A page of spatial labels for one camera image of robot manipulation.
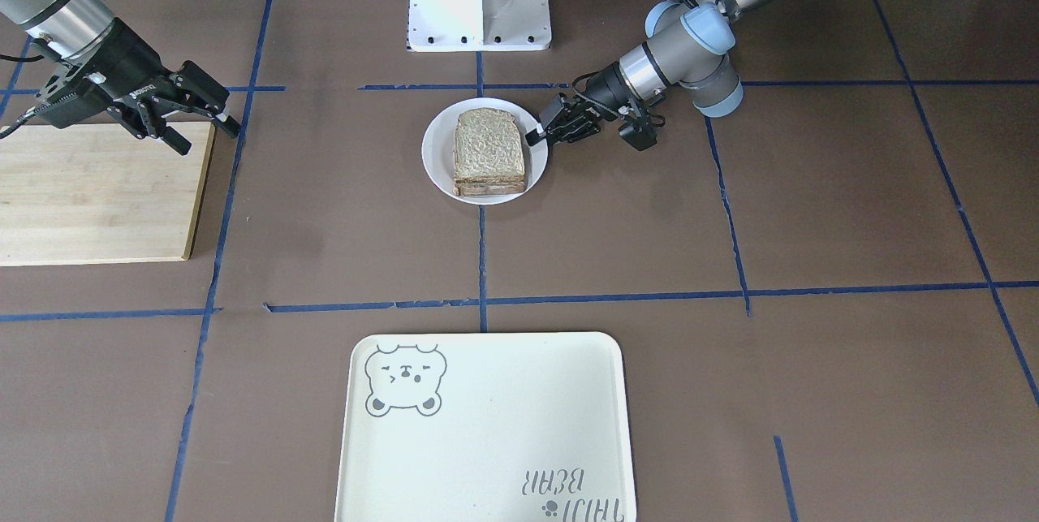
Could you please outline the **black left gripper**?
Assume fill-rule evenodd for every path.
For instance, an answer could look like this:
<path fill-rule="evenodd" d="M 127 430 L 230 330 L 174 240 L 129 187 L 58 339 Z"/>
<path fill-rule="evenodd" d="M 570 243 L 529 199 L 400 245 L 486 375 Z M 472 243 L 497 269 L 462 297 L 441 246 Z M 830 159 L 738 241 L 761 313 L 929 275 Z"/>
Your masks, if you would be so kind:
<path fill-rule="evenodd" d="M 594 74 L 579 75 L 571 83 L 572 99 L 556 93 L 538 116 L 541 129 L 524 134 L 524 141 L 535 147 L 544 141 L 572 143 L 601 132 L 601 120 L 621 119 L 624 126 L 640 129 L 639 99 L 628 85 L 619 63 L 612 63 Z"/>

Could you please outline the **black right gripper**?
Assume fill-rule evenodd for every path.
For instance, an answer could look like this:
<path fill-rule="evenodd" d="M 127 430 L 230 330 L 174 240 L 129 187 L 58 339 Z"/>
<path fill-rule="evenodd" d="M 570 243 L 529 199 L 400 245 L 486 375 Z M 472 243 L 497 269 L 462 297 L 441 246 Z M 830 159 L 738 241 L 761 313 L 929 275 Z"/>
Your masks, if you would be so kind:
<path fill-rule="evenodd" d="M 160 140 L 184 156 L 192 142 L 168 126 L 164 115 L 171 107 L 203 115 L 237 140 L 241 123 L 227 112 L 229 96 L 227 86 L 193 61 L 167 70 L 158 52 L 116 19 L 92 52 L 57 63 L 37 94 L 37 118 L 68 127 L 108 114 L 137 140 Z"/>

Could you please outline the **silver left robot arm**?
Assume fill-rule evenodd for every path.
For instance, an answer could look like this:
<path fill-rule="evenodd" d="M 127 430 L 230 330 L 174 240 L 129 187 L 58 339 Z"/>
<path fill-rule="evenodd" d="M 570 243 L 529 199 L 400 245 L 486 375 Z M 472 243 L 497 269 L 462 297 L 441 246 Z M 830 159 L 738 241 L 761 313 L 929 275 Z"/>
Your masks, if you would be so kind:
<path fill-rule="evenodd" d="M 597 71 L 576 78 L 556 93 L 524 135 L 531 148 L 576 142 L 597 134 L 604 122 L 619 124 L 619 135 L 645 151 L 665 127 L 652 108 L 680 87 L 708 119 L 731 114 L 744 86 L 731 61 L 732 27 L 774 0 L 664 0 L 645 16 L 645 40 Z"/>

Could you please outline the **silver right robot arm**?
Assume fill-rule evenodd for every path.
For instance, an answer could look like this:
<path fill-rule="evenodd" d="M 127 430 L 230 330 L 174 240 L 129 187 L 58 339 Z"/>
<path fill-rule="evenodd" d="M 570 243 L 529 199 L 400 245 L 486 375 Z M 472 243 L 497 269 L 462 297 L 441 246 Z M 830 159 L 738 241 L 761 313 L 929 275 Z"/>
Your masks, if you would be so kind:
<path fill-rule="evenodd" d="M 182 112 L 237 137 L 241 126 L 227 112 L 227 86 L 193 61 L 178 70 L 164 67 L 106 1 L 1 0 L 2 14 L 27 33 L 37 58 L 56 66 L 36 103 L 4 127 L 3 136 L 35 118 L 63 129 L 108 114 L 137 140 L 160 140 L 185 155 L 192 142 L 167 123 Z"/>

